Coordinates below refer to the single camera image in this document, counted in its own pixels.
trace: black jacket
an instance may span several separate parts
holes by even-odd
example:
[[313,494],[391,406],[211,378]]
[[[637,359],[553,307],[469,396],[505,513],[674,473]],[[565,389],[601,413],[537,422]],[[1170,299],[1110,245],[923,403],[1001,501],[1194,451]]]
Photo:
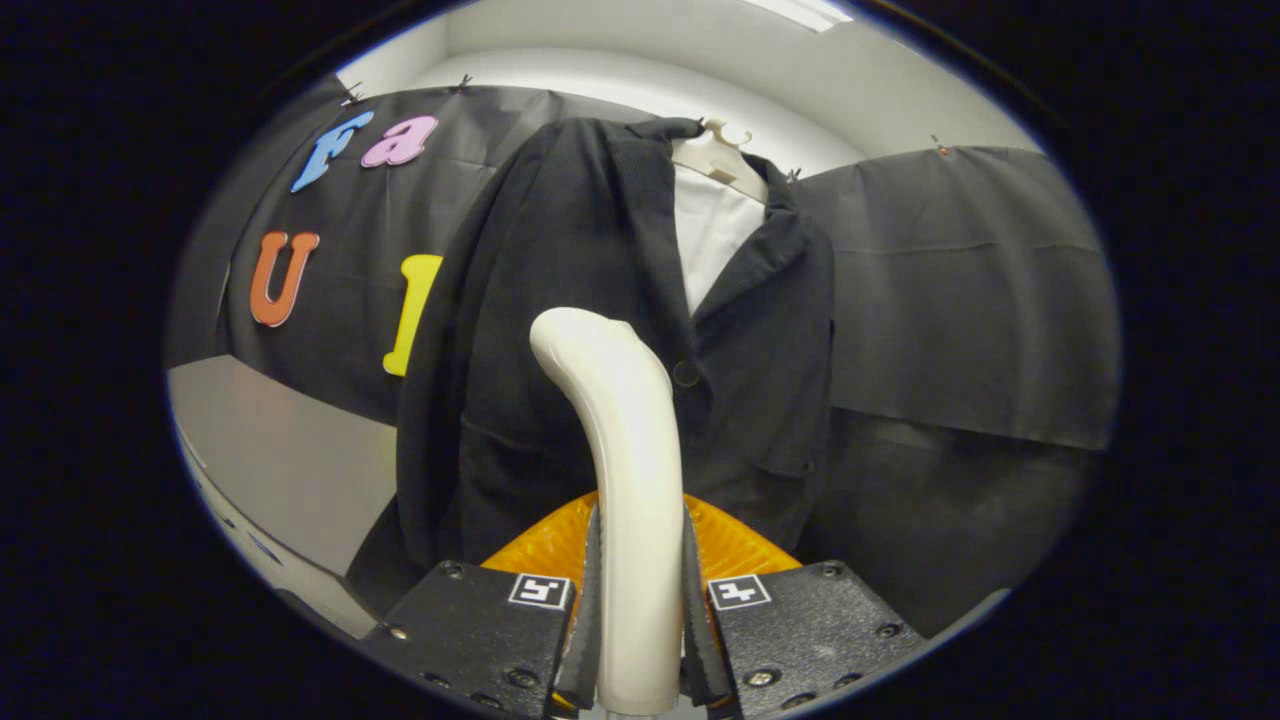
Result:
[[419,324],[398,418],[410,555],[481,561],[595,488],[586,436],[529,327],[554,306],[628,322],[672,372],[685,492],[792,547],[817,497],[829,413],[832,247],[786,178],[690,318],[671,141],[689,119],[552,123],[480,193]]

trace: foam letter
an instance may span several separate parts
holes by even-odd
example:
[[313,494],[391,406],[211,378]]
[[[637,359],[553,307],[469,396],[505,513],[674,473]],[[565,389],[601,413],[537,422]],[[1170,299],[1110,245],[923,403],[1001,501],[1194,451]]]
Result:
[[311,151],[307,167],[302,168],[302,174],[293,182],[293,190],[289,192],[297,192],[325,174],[329,170],[329,159],[337,158],[347,147],[351,136],[356,135],[356,128],[367,126],[371,119],[374,119],[374,111],[369,110],[316,138],[316,147]]
[[422,151],[426,136],[431,135],[436,124],[438,120],[431,115],[410,118],[402,123],[397,123],[383,133],[385,140],[379,141],[378,145],[369,149],[369,152],[365,152],[360,164],[366,168],[376,168],[383,163],[390,165],[408,163]]
[[383,369],[393,375],[403,378],[408,370],[408,352],[413,348],[417,323],[422,319],[422,307],[426,306],[426,296],[431,292],[431,283],[440,272],[442,261],[444,258],[439,255],[410,255],[401,263],[401,272],[408,278],[408,291],[401,309],[401,324],[396,331],[396,348],[383,356]]
[[253,282],[248,291],[248,307],[253,313],[253,319],[269,328],[283,325],[284,320],[289,319],[293,301],[298,297],[302,268],[306,266],[311,251],[320,245],[320,236],[305,232],[293,238],[293,256],[289,258],[284,287],[280,290],[280,296],[271,300],[266,295],[266,287],[271,282],[275,259],[288,241],[289,236],[283,232],[269,232],[262,236],[262,251],[257,256],[257,268],[253,270]]

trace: jacket lapel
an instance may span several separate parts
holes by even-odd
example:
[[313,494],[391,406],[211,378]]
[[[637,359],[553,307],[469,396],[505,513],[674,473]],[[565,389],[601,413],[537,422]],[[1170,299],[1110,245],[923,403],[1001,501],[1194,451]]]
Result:
[[695,327],[721,307],[772,278],[809,247],[810,233],[805,232],[804,223],[796,214],[786,176],[763,158],[745,152],[742,156],[764,177],[769,187],[764,224],[737,249],[712,283],[707,297],[694,314]]
[[609,142],[618,168],[621,200],[631,219],[641,261],[657,288],[663,324],[690,329],[773,277],[809,246],[809,233],[804,232],[796,214],[786,176],[773,163],[744,152],[744,159],[769,187],[764,224],[733,254],[690,323],[676,243],[676,169],[671,161],[671,141],[698,137],[701,132],[698,120],[663,118],[626,126],[626,131]]
[[630,222],[623,231],[636,243],[636,256],[654,291],[654,327],[663,334],[662,347],[681,356],[692,352],[694,334],[676,245],[676,169],[667,138],[696,137],[700,132],[696,120],[660,119],[626,126],[609,138],[618,170],[618,200]]

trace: orange letter u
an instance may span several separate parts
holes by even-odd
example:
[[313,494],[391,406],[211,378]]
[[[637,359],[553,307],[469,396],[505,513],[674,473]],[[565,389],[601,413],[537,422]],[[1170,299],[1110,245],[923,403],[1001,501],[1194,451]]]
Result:
[[305,232],[293,238],[293,256],[289,258],[289,269],[284,274],[284,287],[280,288],[280,296],[271,300],[266,295],[266,287],[271,282],[271,270],[275,268],[275,259],[288,241],[289,236],[283,232],[269,232],[262,236],[262,251],[257,256],[253,283],[248,291],[248,307],[253,313],[253,319],[269,328],[282,325],[284,320],[289,319],[289,313],[293,311],[293,301],[298,297],[302,268],[306,266],[311,251],[320,245],[320,236]]

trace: ceiling light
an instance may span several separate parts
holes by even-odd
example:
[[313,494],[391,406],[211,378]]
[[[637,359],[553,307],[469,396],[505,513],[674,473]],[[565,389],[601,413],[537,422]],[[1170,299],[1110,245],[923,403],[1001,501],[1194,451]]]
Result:
[[833,3],[823,0],[744,0],[771,13],[797,22],[804,27],[823,32],[838,23],[852,22],[852,17]]

